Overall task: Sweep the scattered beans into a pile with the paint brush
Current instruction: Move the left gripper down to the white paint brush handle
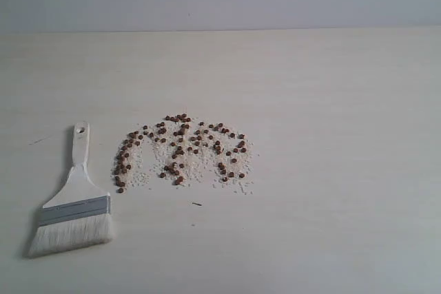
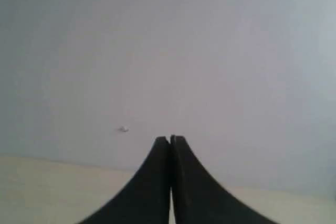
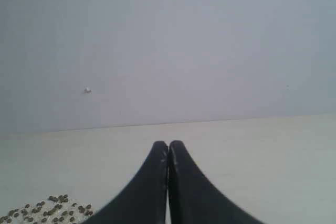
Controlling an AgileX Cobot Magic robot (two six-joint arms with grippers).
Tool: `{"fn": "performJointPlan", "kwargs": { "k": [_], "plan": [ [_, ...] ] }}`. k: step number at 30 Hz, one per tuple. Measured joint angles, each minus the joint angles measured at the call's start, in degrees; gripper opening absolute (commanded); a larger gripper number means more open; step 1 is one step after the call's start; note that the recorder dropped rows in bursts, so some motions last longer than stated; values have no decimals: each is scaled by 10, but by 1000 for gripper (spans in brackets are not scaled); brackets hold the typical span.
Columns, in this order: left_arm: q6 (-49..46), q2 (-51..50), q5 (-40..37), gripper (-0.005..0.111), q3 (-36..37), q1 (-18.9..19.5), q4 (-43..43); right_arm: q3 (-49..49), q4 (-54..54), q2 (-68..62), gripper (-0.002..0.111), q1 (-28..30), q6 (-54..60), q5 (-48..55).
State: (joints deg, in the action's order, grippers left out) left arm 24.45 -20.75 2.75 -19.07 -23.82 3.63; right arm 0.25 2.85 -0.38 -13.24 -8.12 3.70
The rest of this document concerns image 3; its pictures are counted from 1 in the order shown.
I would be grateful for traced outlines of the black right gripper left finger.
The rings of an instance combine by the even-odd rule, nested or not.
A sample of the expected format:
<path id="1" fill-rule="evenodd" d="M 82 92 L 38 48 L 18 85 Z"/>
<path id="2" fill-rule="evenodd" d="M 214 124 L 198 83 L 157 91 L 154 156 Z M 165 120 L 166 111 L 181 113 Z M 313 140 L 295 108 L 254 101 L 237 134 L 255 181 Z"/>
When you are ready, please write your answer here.
<path id="1" fill-rule="evenodd" d="M 131 181 L 84 223 L 166 223 L 169 148 L 156 141 Z"/>

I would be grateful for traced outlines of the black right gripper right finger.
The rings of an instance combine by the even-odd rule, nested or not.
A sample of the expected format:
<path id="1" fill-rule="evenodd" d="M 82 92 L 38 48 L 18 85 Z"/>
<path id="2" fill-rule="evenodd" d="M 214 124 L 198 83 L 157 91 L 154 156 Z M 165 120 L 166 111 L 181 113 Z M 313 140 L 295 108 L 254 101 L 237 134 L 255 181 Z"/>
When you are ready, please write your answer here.
<path id="1" fill-rule="evenodd" d="M 261 223 L 209 181 L 182 141 L 169 145 L 168 192 L 171 223 Z"/>

